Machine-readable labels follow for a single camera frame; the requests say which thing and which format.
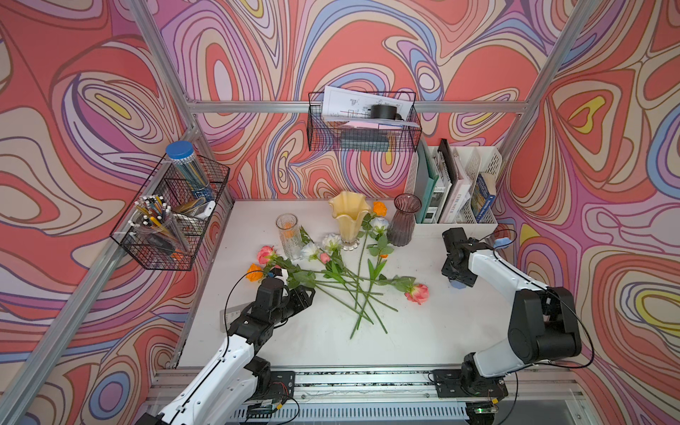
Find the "orange rose tall stem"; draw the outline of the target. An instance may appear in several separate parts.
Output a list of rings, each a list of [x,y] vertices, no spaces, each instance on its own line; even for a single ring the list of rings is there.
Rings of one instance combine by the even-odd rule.
[[[365,219],[368,218],[371,214],[375,214],[375,215],[384,216],[387,220],[387,212],[388,212],[388,208],[387,208],[386,204],[382,201],[377,201],[377,202],[373,203],[372,212],[369,212],[368,215],[365,217]]]

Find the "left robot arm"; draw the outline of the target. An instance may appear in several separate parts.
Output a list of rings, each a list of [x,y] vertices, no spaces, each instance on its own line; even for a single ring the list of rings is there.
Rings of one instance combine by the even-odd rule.
[[[315,289],[292,287],[287,274],[266,276],[233,322],[218,351],[191,383],[157,414],[138,424],[224,424],[253,395],[267,391],[271,366],[260,349],[274,329],[313,304]]]

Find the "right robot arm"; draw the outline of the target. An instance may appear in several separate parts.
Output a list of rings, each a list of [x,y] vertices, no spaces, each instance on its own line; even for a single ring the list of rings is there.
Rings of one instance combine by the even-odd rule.
[[[503,378],[541,361],[560,361],[582,352],[580,320],[569,290],[524,274],[487,242],[468,237],[463,228],[449,228],[442,237],[443,276],[469,288],[483,279],[511,305],[506,338],[465,357],[461,369],[467,382]]]

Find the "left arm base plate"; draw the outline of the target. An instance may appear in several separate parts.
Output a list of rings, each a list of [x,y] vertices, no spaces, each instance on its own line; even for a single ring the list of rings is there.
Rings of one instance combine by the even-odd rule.
[[[294,395],[296,373],[292,370],[272,371],[259,377],[256,391],[248,401],[280,401]]]

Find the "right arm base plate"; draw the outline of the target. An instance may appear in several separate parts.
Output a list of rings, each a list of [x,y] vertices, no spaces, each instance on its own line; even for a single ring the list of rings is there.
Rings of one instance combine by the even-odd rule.
[[[508,396],[503,377],[483,377],[474,368],[434,369],[432,379],[439,398],[497,398]]]

